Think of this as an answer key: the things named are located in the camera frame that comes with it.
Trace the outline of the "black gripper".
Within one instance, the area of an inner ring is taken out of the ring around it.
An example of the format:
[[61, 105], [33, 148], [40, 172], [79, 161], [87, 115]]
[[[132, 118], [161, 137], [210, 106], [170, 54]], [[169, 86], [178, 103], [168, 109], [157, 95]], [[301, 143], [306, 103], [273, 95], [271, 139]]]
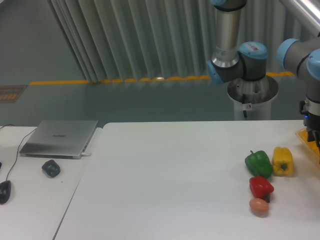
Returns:
[[299, 113], [304, 116], [303, 124], [307, 130], [307, 141], [314, 142], [320, 148], [320, 102], [311, 99], [299, 102]]

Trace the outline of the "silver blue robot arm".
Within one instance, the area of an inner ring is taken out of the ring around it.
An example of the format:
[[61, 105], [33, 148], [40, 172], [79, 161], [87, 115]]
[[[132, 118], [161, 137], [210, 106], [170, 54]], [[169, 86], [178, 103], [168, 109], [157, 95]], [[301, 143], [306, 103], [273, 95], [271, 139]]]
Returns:
[[[267, 49], [259, 42], [237, 46], [244, 0], [213, 0], [217, 10], [215, 52], [207, 61], [209, 77], [215, 84], [228, 83], [236, 120], [267, 120], [278, 83], [266, 75]], [[313, 35], [300, 41], [289, 38], [276, 52], [279, 64], [304, 81], [305, 99], [299, 103], [304, 116], [307, 141], [320, 142], [320, 3], [317, 0], [284, 0], [282, 4]]]

